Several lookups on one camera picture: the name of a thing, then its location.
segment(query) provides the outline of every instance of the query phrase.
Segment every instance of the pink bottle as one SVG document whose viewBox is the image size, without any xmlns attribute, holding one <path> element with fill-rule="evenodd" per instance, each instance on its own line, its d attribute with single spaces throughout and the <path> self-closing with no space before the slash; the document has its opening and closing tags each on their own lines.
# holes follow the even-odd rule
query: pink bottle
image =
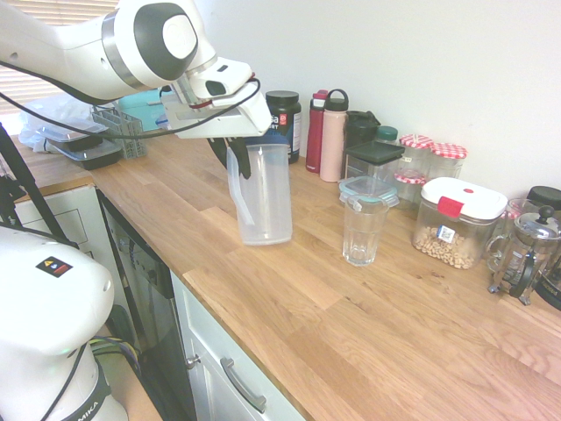
<svg viewBox="0 0 561 421">
<path fill-rule="evenodd" d="M 331 98 L 339 92 L 343 98 Z M 347 120 L 349 97 L 342 89 L 332 90 L 325 99 L 323 112 L 322 164 L 319 176 L 325 182 L 338 182 L 343 165 L 344 124 Z"/>
</svg>

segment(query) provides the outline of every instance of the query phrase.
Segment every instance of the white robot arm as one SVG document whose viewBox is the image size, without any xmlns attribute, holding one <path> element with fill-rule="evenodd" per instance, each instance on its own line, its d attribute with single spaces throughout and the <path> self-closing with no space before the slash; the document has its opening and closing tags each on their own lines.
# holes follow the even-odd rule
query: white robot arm
<svg viewBox="0 0 561 421">
<path fill-rule="evenodd" d="M 164 105 L 181 128 L 251 95 L 246 63 L 217 57 L 192 0 L 121 0 L 112 13 L 50 26 L 0 1 L 0 64 L 36 75 L 92 104 L 171 85 Z M 271 115 L 262 94 L 179 136 L 260 136 Z"/>
</svg>

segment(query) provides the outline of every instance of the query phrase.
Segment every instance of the red checkered lid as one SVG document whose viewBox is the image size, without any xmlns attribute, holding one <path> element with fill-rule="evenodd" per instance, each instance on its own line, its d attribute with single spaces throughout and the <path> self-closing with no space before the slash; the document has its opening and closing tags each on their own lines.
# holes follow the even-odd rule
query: red checkered lid
<svg viewBox="0 0 561 421">
<path fill-rule="evenodd" d="M 422 175 L 413 175 L 412 177 L 407 177 L 407 174 L 395 173 L 395 180 L 398 182 L 405 182 L 406 184 L 424 184 L 426 183 L 425 178 Z"/>
<path fill-rule="evenodd" d="M 453 143 L 435 143 L 430 147 L 430 150 L 434 155 L 454 160 L 463 160 L 467 156 L 467 149 Z"/>
<path fill-rule="evenodd" d="M 435 142 L 428 136 L 422 134 L 406 134 L 400 137 L 400 143 L 404 146 L 414 147 L 415 149 L 427 149 Z"/>
</svg>

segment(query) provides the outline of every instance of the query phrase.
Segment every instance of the window blind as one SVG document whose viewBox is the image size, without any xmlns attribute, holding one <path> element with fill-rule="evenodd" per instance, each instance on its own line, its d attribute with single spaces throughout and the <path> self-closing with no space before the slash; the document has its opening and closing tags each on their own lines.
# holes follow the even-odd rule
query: window blind
<svg viewBox="0 0 561 421">
<path fill-rule="evenodd" d="M 49 25 L 72 25 L 115 10 L 118 0 L 4 0 L 21 11 Z M 57 95 L 61 90 L 37 77 L 0 66 L 0 91 L 19 103 L 27 103 L 45 96 Z M 0 116 L 19 110 L 0 99 Z"/>
</svg>

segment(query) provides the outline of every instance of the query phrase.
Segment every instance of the plastic pitcher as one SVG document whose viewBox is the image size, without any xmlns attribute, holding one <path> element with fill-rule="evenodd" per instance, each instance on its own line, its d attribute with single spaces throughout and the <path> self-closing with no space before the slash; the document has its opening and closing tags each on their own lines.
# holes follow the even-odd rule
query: plastic pitcher
<svg viewBox="0 0 561 421">
<path fill-rule="evenodd" d="M 290 241 L 288 144 L 282 137 L 267 135 L 248 138 L 245 144 L 252 169 L 249 179 L 240 176 L 236 155 L 230 148 L 227 155 L 228 184 L 242 241 L 248 246 Z"/>
</svg>

